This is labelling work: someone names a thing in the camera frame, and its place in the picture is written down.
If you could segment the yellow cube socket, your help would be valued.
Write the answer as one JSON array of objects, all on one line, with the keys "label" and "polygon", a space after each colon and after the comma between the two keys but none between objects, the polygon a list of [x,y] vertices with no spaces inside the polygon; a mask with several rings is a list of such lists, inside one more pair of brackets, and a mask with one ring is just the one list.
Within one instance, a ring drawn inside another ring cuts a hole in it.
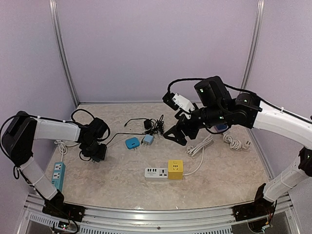
[{"label": "yellow cube socket", "polygon": [[168,179],[182,180],[183,179],[183,160],[170,159],[168,160]]}]

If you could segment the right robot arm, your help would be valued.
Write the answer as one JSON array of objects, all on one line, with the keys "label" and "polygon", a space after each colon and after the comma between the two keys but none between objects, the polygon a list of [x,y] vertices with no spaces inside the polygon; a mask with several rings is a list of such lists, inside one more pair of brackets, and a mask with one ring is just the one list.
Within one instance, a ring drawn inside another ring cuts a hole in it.
[{"label": "right robot arm", "polygon": [[240,125],[269,131],[302,145],[298,157],[287,169],[257,189],[253,202],[233,207],[236,221],[273,216],[278,198],[312,175],[311,120],[277,107],[252,91],[241,89],[239,95],[232,98],[231,87],[218,76],[196,78],[194,88],[201,108],[170,90],[163,96],[163,102],[176,111],[177,119],[164,133],[166,139],[184,146],[187,139],[196,138],[200,129],[209,131],[224,124],[228,128]]}]

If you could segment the dark blue cube socket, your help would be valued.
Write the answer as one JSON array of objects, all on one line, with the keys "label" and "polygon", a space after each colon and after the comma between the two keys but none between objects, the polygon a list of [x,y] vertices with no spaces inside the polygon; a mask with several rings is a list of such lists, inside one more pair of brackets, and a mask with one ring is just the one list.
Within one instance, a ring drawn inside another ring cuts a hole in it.
[{"label": "dark blue cube socket", "polygon": [[226,130],[228,128],[228,126],[226,124],[218,124],[214,126],[214,129],[216,132],[222,132],[224,130]]}]

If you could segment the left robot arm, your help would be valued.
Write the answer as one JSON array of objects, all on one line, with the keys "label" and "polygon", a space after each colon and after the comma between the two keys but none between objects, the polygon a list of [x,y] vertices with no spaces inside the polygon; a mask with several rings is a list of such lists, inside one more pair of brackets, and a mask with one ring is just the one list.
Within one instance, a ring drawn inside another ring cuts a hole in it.
[{"label": "left robot arm", "polygon": [[82,216],[85,208],[70,205],[64,201],[64,195],[45,175],[34,155],[36,143],[44,144],[40,156],[52,155],[54,140],[78,144],[80,153],[91,160],[104,160],[107,146],[104,141],[110,136],[108,124],[92,117],[90,123],[81,124],[74,119],[60,120],[30,115],[19,111],[9,117],[0,127],[0,149],[13,163],[15,179],[22,177],[44,200],[42,211],[58,217]]}]

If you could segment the white power strip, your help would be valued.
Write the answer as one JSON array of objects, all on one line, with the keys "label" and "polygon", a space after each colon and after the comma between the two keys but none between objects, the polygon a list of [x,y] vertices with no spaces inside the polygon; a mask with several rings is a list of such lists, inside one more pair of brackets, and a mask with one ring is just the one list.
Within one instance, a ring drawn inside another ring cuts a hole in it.
[{"label": "white power strip", "polygon": [[145,168],[144,178],[148,181],[167,181],[168,169],[167,168]]}]

